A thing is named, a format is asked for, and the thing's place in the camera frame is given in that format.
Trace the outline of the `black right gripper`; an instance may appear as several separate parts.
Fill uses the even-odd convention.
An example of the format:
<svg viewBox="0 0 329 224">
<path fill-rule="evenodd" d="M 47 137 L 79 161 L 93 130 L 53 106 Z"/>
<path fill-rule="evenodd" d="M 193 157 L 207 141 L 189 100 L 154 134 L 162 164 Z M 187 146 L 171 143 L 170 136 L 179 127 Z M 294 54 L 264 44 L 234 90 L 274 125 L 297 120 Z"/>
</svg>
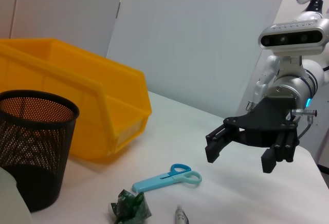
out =
<svg viewBox="0 0 329 224">
<path fill-rule="evenodd" d="M 206 136 L 207 161 L 213 163 L 220 152 L 232 141 L 247 146 L 270 146 L 261 156 L 263 173 L 270 174 L 277 162 L 294 161 L 299 145 L 297 124 L 287 121 L 286 116 L 296 108 L 293 97 L 266 97 L 249 113 L 229 117 Z"/>
</svg>

